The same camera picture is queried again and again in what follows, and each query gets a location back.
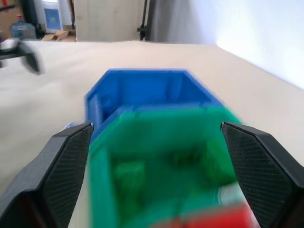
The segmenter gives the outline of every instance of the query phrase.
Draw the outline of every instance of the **beige tabletop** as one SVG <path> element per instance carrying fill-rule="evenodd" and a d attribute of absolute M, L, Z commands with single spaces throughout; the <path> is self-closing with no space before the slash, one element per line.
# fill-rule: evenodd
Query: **beige tabletop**
<path fill-rule="evenodd" d="M 109 68 L 188 69 L 247 125 L 271 133 L 302 165 L 304 91 L 217 46 L 31 42 L 45 73 L 19 59 L 0 69 L 0 193 L 67 123 L 85 117 L 84 96 Z M 88 225 L 87 181 L 70 227 Z"/>

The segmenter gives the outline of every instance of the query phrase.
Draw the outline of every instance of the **table surface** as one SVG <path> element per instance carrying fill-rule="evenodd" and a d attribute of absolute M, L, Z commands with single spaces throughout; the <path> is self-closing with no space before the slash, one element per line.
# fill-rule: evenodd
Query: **table surface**
<path fill-rule="evenodd" d="M 67 123 L 85 117 L 84 96 L 109 68 L 185 68 L 247 125 L 271 133 L 304 164 L 304 91 L 212 45 L 30 42 L 45 73 L 20 59 L 0 69 L 0 194 Z M 70 227 L 85 228 L 85 178 Z"/>

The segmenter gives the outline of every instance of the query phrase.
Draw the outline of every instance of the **blue plastic bin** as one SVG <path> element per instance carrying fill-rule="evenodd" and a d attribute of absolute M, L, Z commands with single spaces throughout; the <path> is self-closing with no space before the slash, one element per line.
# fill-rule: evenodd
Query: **blue plastic bin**
<path fill-rule="evenodd" d="M 110 69 L 85 98 L 86 119 L 95 128 L 91 141 L 119 108 L 223 106 L 186 70 Z"/>

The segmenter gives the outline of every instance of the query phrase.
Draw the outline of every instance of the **water bottle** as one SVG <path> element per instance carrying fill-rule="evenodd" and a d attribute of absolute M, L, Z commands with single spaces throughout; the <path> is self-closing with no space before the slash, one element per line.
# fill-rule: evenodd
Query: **water bottle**
<path fill-rule="evenodd" d="M 36 39 L 35 27 L 25 23 L 21 15 L 17 15 L 17 23 L 12 24 L 9 29 L 12 38 Z"/>

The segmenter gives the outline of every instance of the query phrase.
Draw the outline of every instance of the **green plastic bin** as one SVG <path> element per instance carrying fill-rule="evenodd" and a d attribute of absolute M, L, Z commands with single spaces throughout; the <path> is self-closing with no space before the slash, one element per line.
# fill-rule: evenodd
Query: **green plastic bin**
<path fill-rule="evenodd" d="M 224 107 L 124 112 L 89 150 L 91 227 L 144 228 L 219 204 L 237 181 Z"/>

